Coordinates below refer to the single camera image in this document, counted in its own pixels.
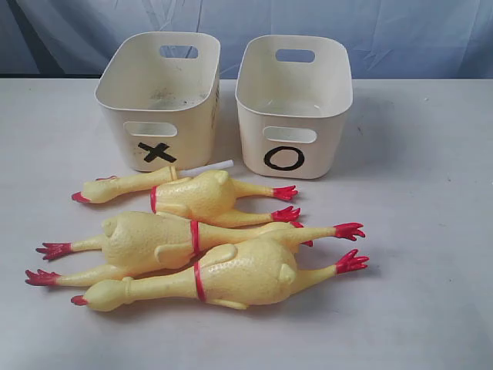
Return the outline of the broken chicken head neck piece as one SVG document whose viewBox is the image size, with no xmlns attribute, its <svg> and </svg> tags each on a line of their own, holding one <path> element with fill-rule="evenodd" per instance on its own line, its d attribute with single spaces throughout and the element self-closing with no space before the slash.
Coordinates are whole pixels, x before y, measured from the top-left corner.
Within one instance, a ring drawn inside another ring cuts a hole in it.
<svg viewBox="0 0 493 370">
<path fill-rule="evenodd" d="M 149 190 L 177 179 L 178 173 L 174 166 L 127 177 L 98 179 L 85 182 L 82 190 L 72 195 L 72 200 L 84 204 L 103 204 L 122 194 Z"/>
</svg>

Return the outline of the white squeaker tube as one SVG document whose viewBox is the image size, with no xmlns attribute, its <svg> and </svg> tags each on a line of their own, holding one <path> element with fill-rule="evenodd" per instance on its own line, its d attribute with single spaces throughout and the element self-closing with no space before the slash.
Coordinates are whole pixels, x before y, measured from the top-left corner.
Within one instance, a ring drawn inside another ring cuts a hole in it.
<svg viewBox="0 0 493 370">
<path fill-rule="evenodd" d="M 212 163 L 205 166 L 200 166 L 197 168 L 189 169 L 189 170 L 178 170 L 177 175 L 182 177 L 195 177 L 204 173 L 208 170 L 225 170 L 227 168 L 233 167 L 234 162 L 232 160 L 226 160 L 218 163 Z"/>
</svg>

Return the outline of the cream bin marked O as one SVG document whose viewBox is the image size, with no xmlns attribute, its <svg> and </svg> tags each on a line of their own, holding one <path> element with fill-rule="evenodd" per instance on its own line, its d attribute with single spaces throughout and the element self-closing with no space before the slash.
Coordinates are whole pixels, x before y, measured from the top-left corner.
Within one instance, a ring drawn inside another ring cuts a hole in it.
<svg viewBox="0 0 493 370">
<path fill-rule="evenodd" d="M 318 36 L 257 37 L 244 51 L 235 97 L 249 170 L 267 177 L 322 177 L 353 102 L 347 50 Z"/>
</svg>

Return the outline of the cream bin marked X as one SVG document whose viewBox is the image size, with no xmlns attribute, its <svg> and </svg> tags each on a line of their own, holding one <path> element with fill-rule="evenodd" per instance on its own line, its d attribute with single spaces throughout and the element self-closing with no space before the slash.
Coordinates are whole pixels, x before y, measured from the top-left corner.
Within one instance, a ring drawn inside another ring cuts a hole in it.
<svg viewBox="0 0 493 370">
<path fill-rule="evenodd" d="M 95 90 L 126 164 L 141 172 L 206 165 L 220 95 L 220 42 L 193 32 L 125 40 Z"/>
</svg>

